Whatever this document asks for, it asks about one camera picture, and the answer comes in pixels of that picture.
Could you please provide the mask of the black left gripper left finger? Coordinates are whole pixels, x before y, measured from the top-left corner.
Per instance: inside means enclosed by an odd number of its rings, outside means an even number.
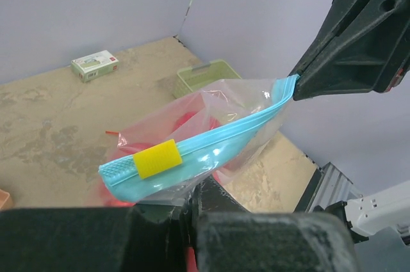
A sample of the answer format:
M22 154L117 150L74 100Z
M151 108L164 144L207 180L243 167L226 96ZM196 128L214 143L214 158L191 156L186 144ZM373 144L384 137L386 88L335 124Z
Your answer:
M166 205L1 213L1 271L186 271L183 211Z

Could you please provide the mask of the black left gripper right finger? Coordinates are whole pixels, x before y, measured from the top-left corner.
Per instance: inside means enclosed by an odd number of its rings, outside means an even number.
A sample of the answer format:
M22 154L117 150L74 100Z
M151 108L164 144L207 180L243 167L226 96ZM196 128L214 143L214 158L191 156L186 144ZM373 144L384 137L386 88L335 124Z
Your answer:
M357 271L352 238L326 212L251 213L213 179L192 195L199 271Z

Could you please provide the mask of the clear bag blue zipper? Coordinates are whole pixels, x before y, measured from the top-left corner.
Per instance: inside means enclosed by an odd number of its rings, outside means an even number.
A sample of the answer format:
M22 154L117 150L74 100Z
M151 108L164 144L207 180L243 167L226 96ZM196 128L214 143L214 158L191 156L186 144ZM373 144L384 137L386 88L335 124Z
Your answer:
M222 79L178 98L122 130L129 144L116 147L99 175L116 200L180 205L204 179L221 172L232 179L257 158L284 120L298 76L282 79ZM176 120L189 111L199 119L176 131ZM205 131L213 116L221 126ZM173 139L183 163L141 179L133 154Z

